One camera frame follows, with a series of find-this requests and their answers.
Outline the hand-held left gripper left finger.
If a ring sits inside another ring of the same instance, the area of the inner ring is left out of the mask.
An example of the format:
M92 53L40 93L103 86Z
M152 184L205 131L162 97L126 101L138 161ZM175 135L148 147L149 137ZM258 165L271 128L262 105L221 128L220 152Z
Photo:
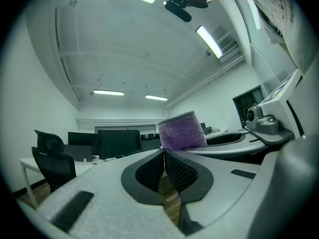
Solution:
M49 239L184 239L162 206L140 204L123 188L124 169L155 151L99 162L52 193L38 208L37 226ZM79 191L93 198L69 232L53 225L53 217Z

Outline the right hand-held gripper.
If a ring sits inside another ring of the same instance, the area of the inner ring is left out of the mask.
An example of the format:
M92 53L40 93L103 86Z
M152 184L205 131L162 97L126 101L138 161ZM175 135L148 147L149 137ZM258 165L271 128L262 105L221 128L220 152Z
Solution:
M302 80L303 74L296 70L282 83L279 84L261 103L256 106L261 107L263 115L273 115L279 121L279 130L276 134L266 134L246 129L268 145L279 145L290 139L301 136L301 126L289 103L289 97ZM242 131L212 132L206 135L206 139L212 139L225 135L241 135Z

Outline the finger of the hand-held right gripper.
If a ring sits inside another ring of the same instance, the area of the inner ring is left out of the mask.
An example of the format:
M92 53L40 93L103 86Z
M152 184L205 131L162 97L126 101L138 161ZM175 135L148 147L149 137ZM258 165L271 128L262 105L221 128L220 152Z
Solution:
M206 142L207 146L186 148L185 151L209 158L231 159L256 154L267 149L264 142L249 132L241 135L219 136L207 139Z

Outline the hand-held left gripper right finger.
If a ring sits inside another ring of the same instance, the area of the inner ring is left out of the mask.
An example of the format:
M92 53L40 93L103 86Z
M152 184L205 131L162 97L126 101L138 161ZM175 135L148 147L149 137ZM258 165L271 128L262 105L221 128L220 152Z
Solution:
M209 158L186 151L164 151L165 171L181 207L178 228L191 235L222 216L256 176L258 164Z

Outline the purple cloth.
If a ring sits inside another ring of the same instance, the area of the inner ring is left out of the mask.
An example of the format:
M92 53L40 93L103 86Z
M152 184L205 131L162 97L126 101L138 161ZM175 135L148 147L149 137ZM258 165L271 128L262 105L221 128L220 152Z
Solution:
M189 111L158 123L163 148L184 150L207 146L203 129L194 111Z

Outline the dark window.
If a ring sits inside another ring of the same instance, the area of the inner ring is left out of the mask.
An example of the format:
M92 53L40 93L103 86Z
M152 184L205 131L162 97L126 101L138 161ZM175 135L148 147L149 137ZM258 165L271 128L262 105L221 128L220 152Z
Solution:
M246 126L246 121L248 120L247 118L248 109L251 108L252 106L258 105L263 99L264 99L264 96L261 92L260 86L255 87L233 98L233 102L237 109L242 128Z

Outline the large black monitor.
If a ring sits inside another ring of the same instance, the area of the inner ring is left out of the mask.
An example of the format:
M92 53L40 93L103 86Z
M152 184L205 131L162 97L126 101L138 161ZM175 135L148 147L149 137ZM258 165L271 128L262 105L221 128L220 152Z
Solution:
M121 158L142 151L138 130L100 130L99 158Z

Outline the black office chair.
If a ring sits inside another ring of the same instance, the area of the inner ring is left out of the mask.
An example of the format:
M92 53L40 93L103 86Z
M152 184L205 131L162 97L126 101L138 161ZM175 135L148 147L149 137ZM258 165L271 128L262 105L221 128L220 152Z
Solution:
M31 148L32 155L52 193L76 177L75 163L63 153L64 143L59 136L38 130L35 133L37 146Z

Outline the small black monitor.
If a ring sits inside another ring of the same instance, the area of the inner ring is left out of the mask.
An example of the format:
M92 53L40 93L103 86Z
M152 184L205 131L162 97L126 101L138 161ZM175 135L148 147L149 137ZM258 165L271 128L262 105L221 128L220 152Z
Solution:
M91 146L92 155L99 156L100 137L96 133L68 132L69 145Z

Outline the grey laptop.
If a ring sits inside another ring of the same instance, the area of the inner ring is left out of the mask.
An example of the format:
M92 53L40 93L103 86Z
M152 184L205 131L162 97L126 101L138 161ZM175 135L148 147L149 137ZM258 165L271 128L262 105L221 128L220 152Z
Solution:
M160 139L147 139L141 141L141 151L149 151L154 149L160 149Z

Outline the ceiling air vent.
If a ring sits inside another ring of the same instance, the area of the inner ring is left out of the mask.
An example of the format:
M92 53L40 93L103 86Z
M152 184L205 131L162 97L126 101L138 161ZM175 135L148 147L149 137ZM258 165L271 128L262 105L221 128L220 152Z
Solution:
M213 37L222 51L222 56L219 58L221 63L226 63L238 54L241 54L237 41L223 26L219 25L215 29Z

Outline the white printed t-shirt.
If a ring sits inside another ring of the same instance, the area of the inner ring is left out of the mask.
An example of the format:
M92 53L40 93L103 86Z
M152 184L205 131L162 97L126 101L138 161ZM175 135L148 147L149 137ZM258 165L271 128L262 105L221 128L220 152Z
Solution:
M319 37L296 0L253 0L271 43L284 44L298 69L319 68Z

